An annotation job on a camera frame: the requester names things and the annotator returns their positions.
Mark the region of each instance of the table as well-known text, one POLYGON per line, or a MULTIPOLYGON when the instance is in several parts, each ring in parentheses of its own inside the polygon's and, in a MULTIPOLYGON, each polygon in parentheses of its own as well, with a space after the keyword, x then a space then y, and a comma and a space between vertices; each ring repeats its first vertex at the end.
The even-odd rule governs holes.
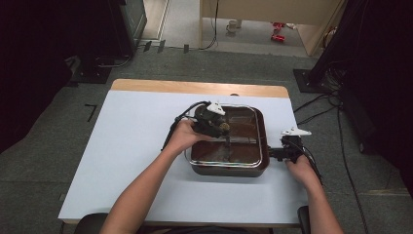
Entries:
MULTIPOLYGON (((203 18, 215 18, 216 1, 201 0, 199 46, 203 18)), ((338 25, 346 0, 220 0, 218 19, 297 23, 306 52, 312 56, 331 26, 338 25)))
MULTIPOLYGON (((88 214, 108 213, 126 186, 160 153, 173 119, 200 100, 260 109, 273 147, 281 147, 283 130, 296 127, 284 87, 116 80, 58 218, 77 223, 88 214)), ((283 162, 272 158, 260 177, 212 176, 196 174, 180 155, 145 225, 296 227, 297 209, 305 205, 305 189, 283 162)))

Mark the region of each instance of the human arm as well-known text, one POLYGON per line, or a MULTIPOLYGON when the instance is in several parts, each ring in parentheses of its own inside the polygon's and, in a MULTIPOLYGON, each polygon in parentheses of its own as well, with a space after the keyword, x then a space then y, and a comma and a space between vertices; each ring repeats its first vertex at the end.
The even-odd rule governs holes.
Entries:
POLYGON ((135 233, 149 212, 156 194, 173 160, 185 149, 209 136, 196 134, 194 123, 181 120, 174 130, 168 145, 158 157, 122 192, 100 234, 135 233))
POLYGON ((311 233, 344 233, 328 203, 324 189, 311 167, 309 160, 302 155, 298 157, 295 164, 290 160, 285 162, 293 176, 301 182, 307 190, 311 233))

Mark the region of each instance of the wooden table edge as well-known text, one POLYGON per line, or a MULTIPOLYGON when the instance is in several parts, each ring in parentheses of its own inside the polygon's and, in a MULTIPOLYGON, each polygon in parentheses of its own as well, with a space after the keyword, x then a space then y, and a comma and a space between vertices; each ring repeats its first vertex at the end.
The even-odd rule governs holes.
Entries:
POLYGON ((289 98, 283 86, 184 82, 166 80, 117 79, 112 91, 142 91, 180 94, 238 95, 242 97, 289 98))

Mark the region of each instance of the black tape mark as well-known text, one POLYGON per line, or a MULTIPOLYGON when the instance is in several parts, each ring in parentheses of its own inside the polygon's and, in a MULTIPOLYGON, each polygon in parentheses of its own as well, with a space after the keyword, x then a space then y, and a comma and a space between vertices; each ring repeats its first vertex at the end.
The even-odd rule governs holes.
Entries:
POLYGON ((145 49, 143 49, 143 52, 149 51, 149 49, 151 49, 151 44, 152 44, 152 41, 148 41, 148 42, 145 44, 145 49))
POLYGON ((189 52, 189 45, 188 44, 185 44, 184 46, 183 46, 183 54, 186 54, 186 53, 188 53, 189 52))
POLYGON ((94 109, 92 110, 91 116, 89 116, 88 122, 91 122, 92 117, 94 117, 94 112, 97 109, 97 105, 92 105, 92 104, 85 104, 85 106, 92 106, 94 109))
POLYGON ((158 53, 164 50, 164 46, 165 46, 165 40, 161 41, 161 43, 159 44, 158 53))

